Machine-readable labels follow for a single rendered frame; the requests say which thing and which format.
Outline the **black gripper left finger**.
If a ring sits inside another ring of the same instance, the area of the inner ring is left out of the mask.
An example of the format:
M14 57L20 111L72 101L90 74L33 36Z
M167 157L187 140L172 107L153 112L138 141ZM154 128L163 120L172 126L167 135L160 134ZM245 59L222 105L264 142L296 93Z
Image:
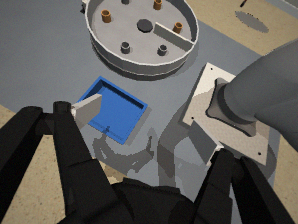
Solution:
M76 209L80 224L135 224L80 133L100 112L101 101L100 94L72 106L56 101L53 113L23 107L0 128L0 224L43 135L53 135L65 216Z

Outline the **grey metal bushing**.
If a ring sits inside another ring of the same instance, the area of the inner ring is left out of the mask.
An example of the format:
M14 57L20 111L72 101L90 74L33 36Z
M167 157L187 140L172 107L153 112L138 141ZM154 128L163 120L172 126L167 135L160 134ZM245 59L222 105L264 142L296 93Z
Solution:
M161 44L159 45L159 48L158 48L158 55L159 56L165 56L166 52L167 52L167 46L165 44ZM165 51L164 51L165 50Z
M121 2L125 5L129 4L129 0L121 0Z
M127 41L121 42L121 52L123 54L129 54L130 53L130 44Z

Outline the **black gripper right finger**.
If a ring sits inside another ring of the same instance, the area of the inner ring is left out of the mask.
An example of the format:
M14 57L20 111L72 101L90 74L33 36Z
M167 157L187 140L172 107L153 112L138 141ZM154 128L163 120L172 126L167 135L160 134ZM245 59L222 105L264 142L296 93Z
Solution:
M187 135L210 166L190 224L231 224L230 185L242 224L296 224L253 160L235 158L198 120L193 120Z

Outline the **blue open tray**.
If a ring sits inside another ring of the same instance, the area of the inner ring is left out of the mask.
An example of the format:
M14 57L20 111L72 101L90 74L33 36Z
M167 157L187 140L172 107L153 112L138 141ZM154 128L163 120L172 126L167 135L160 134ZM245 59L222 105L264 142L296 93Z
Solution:
M123 145L148 105L102 76L76 103L95 94L102 95L100 112L88 124Z

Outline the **bronze bushing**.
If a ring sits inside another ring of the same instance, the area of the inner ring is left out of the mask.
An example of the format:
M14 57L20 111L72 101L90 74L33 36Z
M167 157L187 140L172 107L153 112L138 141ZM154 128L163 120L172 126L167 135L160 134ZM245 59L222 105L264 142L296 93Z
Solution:
M111 15L108 10L102 10L101 15L102 15L103 22L105 22L105 23L111 22ZM107 16L105 16L105 15L107 15Z
M180 27L180 28L179 28L179 27ZM181 31L181 29L182 29L182 27L183 27L182 23L180 23L180 22L176 22L176 23L175 23L175 26L174 26L174 28L173 28L173 32L179 34L180 31Z
M162 4L162 0L154 0L154 6L153 6L153 8L155 10L160 10L161 9L161 4Z

